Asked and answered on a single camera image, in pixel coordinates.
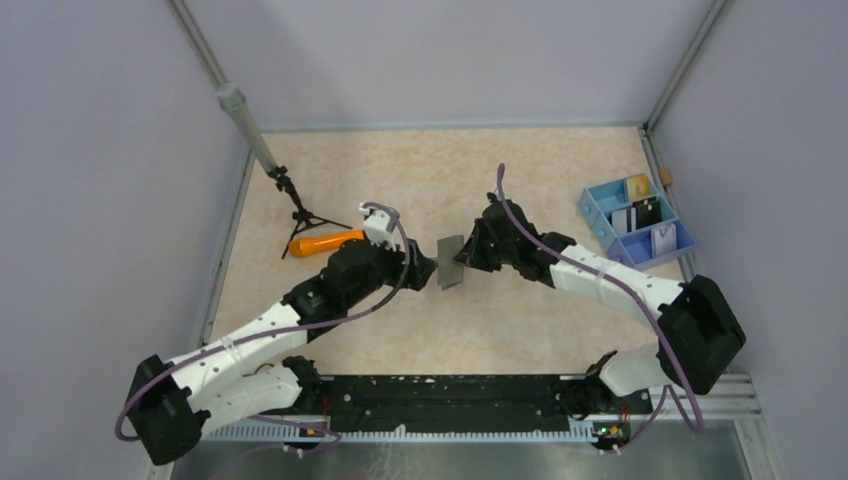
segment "beige table surface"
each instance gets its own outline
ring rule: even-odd
[[[360,228],[361,201],[395,207],[425,255],[436,240],[466,238],[487,205],[499,162],[504,190],[540,232],[556,231],[601,252],[577,212],[582,189],[647,172],[635,128],[553,128],[273,134],[307,208]],[[280,260],[293,206],[255,165],[227,269],[212,340],[244,325],[317,274],[329,253]],[[321,227],[310,234],[337,231]],[[681,278],[676,262],[651,270]],[[402,290],[379,312],[287,352],[324,374],[583,372],[612,349],[651,341],[638,322],[579,295],[523,280],[505,267],[466,269],[442,292]],[[365,300],[377,302],[385,287]]]

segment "white wall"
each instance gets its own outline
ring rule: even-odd
[[[845,478],[848,3],[736,2],[658,131],[790,478]]]
[[[267,129],[638,123],[711,0],[188,0]]]
[[[184,350],[242,145],[165,2],[0,3],[0,465],[139,478],[135,365]]]

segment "metal frame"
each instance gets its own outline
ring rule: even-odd
[[[210,83],[217,88],[224,83],[227,83],[227,76],[215,57],[214,52],[209,47],[200,27],[194,19],[188,6],[184,0],[165,0],[169,8],[174,13],[192,50],[197,55],[204,71],[209,77]],[[659,182],[659,169],[666,166],[654,142],[654,132],[657,126],[663,120],[669,106],[674,102],[674,99],[691,72],[693,66],[697,62],[704,46],[709,41],[711,35],[715,32],[716,25],[725,16],[733,0],[714,0],[705,19],[703,20],[698,32],[687,48],[685,54],[680,60],[678,67],[669,79],[668,84],[663,90],[657,104],[651,111],[648,119],[639,127],[639,136],[642,142],[642,147],[645,152],[645,157],[651,174],[657,184]],[[208,306],[203,315],[203,323],[198,335],[199,343],[205,343],[211,333],[211,328],[214,323],[214,317],[217,311],[218,302],[221,297],[223,282],[226,275],[227,266],[232,252],[233,242],[235,240],[235,232],[238,227],[241,210],[244,205],[244,198],[247,193],[247,188],[250,183],[250,176],[253,167],[254,157],[250,151],[244,159],[244,169],[242,171],[242,179],[239,185],[238,193],[233,202],[230,211],[230,222],[227,228],[224,245],[221,250],[218,264],[216,266],[214,283],[210,292]],[[666,189],[666,197],[669,203],[678,213],[680,208],[674,196],[673,188]],[[680,266],[683,271],[684,278],[691,279],[697,272],[700,271],[697,257],[694,253],[687,253],[680,260]],[[777,479],[781,480],[788,478],[786,470],[781,463],[780,455],[776,449],[768,426],[763,418],[762,411],[759,408],[759,403],[756,398],[756,392],[753,390],[753,384],[750,377],[739,374],[726,374],[722,376],[720,383],[717,384],[720,393],[717,393],[713,398],[705,397],[701,405],[704,407],[708,418],[710,419],[725,419],[733,420],[739,437],[739,442],[744,453],[745,460],[748,465],[749,473],[753,480]],[[659,390],[652,391],[652,396],[657,396]],[[658,417],[663,420],[681,421],[679,414],[672,412],[673,409],[666,409],[663,415]],[[143,477],[145,480],[165,480],[170,478],[173,471],[173,464],[163,467],[153,467],[148,465],[148,469]]]

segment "purple cable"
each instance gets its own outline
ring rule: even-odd
[[[409,264],[410,264],[409,238],[406,236],[406,230],[403,229],[403,225],[401,225],[401,223],[400,223],[400,219],[399,219],[400,215],[398,214],[397,210],[395,210],[391,207],[387,207],[385,205],[381,205],[379,203],[375,203],[375,202],[367,202],[367,203],[364,203],[362,206],[365,207],[365,208],[376,208],[378,210],[382,210],[382,211],[386,212],[387,214],[389,214],[389,217],[391,217],[392,222],[394,222],[394,224],[397,226],[398,232],[400,233],[401,239],[403,240],[403,262],[404,262],[403,270],[401,271],[400,279],[398,280],[398,283],[392,288],[392,290],[388,293],[388,295],[386,295],[382,300],[377,302],[377,304],[372,306],[371,308],[364,310],[362,312],[355,313],[353,315],[344,317],[344,318],[339,318],[339,319],[336,319],[336,320],[328,320],[326,322],[313,323],[311,325],[298,325],[296,327],[283,327],[283,328],[276,328],[276,329],[273,329],[273,330],[267,330],[267,331],[264,331],[264,332],[254,333],[252,335],[248,335],[246,337],[242,337],[242,338],[239,338],[239,339],[233,341],[234,346],[244,345],[245,343],[250,343],[252,341],[259,340],[260,338],[272,337],[272,336],[276,336],[276,335],[281,335],[283,333],[298,332],[298,331],[301,331],[301,330],[312,330],[312,329],[316,329],[316,328],[335,327],[336,325],[341,325],[343,323],[358,320],[358,319],[360,319],[360,318],[362,318],[366,315],[369,315],[369,314],[377,311],[378,309],[382,308],[384,305],[389,303],[389,301],[397,294],[398,290],[401,289],[401,286],[406,281],[406,276],[409,273]],[[170,375],[173,375],[174,372],[177,372],[180,369],[185,368],[188,365],[191,365],[192,363],[199,362],[200,360],[203,360],[204,358],[209,357],[210,355],[215,355],[216,353],[219,353],[219,352],[222,352],[222,351],[224,351],[223,345],[219,345],[217,347],[210,348],[210,349],[207,349],[207,350],[201,349],[200,353],[198,353],[197,355],[189,357],[189,358],[177,363],[176,365],[173,365],[172,367],[167,368],[164,372],[153,377],[152,380],[150,380],[143,387],[138,389],[138,391],[135,392],[135,394],[133,394],[133,396],[130,397],[129,400],[127,400],[127,403],[124,405],[124,408],[121,409],[121,413],[118,414],[118,419],[115,422],[115,436],[118,438],[118,440],[121,440],[121,441],[124,441],[124,442],[134,442],[134,441],[138,440],[137,436],[133,437],[133,436],[129,436],[129,435],[124,434],[124,432],[121,430],[121,426],[124,424],[124,420],[127,418],[127,414],[129,413],[130,409],[133,406],[135,406],[135,404],[138,403],[139,400],[141,400],[141,397],[143,397],[147,392],[149,392],[150,389],[152,389],[156,384],[158,384],[159,382],[161,382],[165,378],[169,377]]]
[[[311,430],[315,430],[316,432],[321,432],[324,435],[330,435],[330,436],[335,437],[334,440],[331,441],[331,442],[322,443],[322,444],[318,445],[317,447],[309,449],[309,450],[303,450],[304,456],[315,455],[315,454],[318,454],[318,453],[326,452],[327,450],[336,446],[336,444],[339,443],[342,439],[341,434],[334,432],[332,430],[328,430],[328,429],[323,428],[323,427],[316,427],[316,426],[313,426],[313,425],[307,425],[307,424],[303,424],[303,423],[299,423],[299,422],[290,422],[288,420],[280,420],[280,419],[276,419],[276,418],[262,417],[262,416],[259,416],[259,415],[253,415],[253,416],[248,417],[248,418],[250,418],[251,420],[258,420],[260,422],[275,423],[277,425],[283,425],[283,426],[286,426],[286,427],[294,427],[294,428],[300,428],[300,429],[307,429],[308,428],[308,429],[311,429]],[[298,450],[296,448],[291,448],[291,447],[286,449],[286,445],[284,445],[282,443],[266,443],[266,444],[263,444],[263,445],[258,445],[256,447],[253,447],[250,450],[242,453],[241,455],[239,455],[238,458],[233,460],[229,465],[227,465],[226,467],[222,468],[217,473],[215,473],[214,475],[209,477],[209,480],[217,479],[221,475],[232,470],[233,467],[235,467],[237,464],[242,462],[245,458],[247,458],[247,457],[249,457],[249,456],[251,456],[255,453],[262,452],[262,451],[265,451],[265,450],[271,450],[271,449],[280,449],[280,450],[288,451],[289,453],[296,453],[297,450]]]
[[[498,200],[500,200],[501,205],[503,205],[504,211],[506,212],[506,215],[512,221],[513,225],[515,225],[515,228],[517,228],[518,231],[521,232],[521,234],[524,235],[525,238],[527,238],[527,240],[532,242],[534,245],[539,247],[540,250],[551,255],[555,259],[557,259],[561,262],[565,262],[569,265],[573,265],[577,268],[582,268],[583,270],[589,272],[592,275],[600,274],[601,272],[599,270],[597,270],[597,269],[595,269],[595,268],[593,268],[589,265],[586,265],[584,263],[581,263],[577,260],[573,260],[571,258],[565,257],[565,256],[561,255],[559,252],[557,252],[556,250],[554,250],[554,249],[548,247],[547,245],[545,245],[544,243],[540,242],[533,235],[531,235],[530,232],[528,232],[527,229],[524,228],[521,225],[521,223],[519,223],[518,219],[515,218],[515,215],[512,213],[512,210],[509,208],[509,206],[506,203],[506,194],[504,193],[504,190],[503,190],[503,176],[504,176],[505,172],[506,172],[506,165],[504,165],[503,163],[498,165],[498,176],[497,176]],[[616,278],[612,275],[605,275],[604,278],[607,279],[608,281],[612,282],[614,285],[618,286],[620,289],[624,290],[624,293],[629,295],[630,298],[632,298],[633,301],[636,302],[636,305],[639,307],[639,310],[641,310],[642,313],[645,315],[645,318],[648,319],[648,323],[651,324],[651,328],[653,328],[654,333],[657,334],[657,339],[660,342],[660,346],[662,346],[662,349],[666,352],[666,355],[668,356],[668,359],[671,362],[671,366],[674,368],[674,373],[676,373],[677,378],[680,379],[680,383],[682,384],[681,386],[683,387],[683,391],[686,392],[686,397],[689,399],[689,403],[692,405],[692,412],[694,413],[694,416],[695,416],[695,422],[694,423],[692,422],[692,419],[690,419],[689,416],[686,414],[686,410],[683,408],[683,404],[680,402],[680,397],[677,396],[677,393],[674,391],[674,389],[669,387],[669,386],[666,386],[666,388],[668,389],[669,392],[671,392],[671,398],[674,399],[674,403],[677,404],[677,408],[680,410],[680,415],[683,417],[683,420],[686,422],[686,424],[689,426],[689,428],[691,428],[695,432],[702,431],[704,429],[704,416],[703,416],[703,414],[701,414],[701,406],[698,405],[698,400],[695,398],[695,392],[692,390],[692,385],[689,383],[689,379],[686,378],[686,375],[683,372],[683,366],[680,365],[680,360],[677,358],[677,355],[675,355],[674,350],[672,350],[671,344],[668,342],[668,339],[665,337],[665,334],[662,332],[662,329],[660,329],[660,326],[657,323],[657,319],[654,318],[654,314],[651,312],[651,309],[648,307],[647,304],[645,304],[644,301],[642,301],[642,299],[639,297],[639,295],[636,293],[636,291],[633,290],[632,288],[630,288],[630,286],[627,285],[626,283],[622,282],[621,280],[619,280],[618,278]],[[666,392],[666,390],[664,389],[663,390],[663,400],[665,399],[665,392]],[[659,409],[654,410],[654,414],[652,414],[651,417],[648,419],[648,421],[645,423],[645,425],[642,426],[642,428],[637,433],[637,436],[640,435],[649,425],[651,425],[654,422],[654,419],[656,419],[656,416],[657,416],[656,412],[658,410]]]

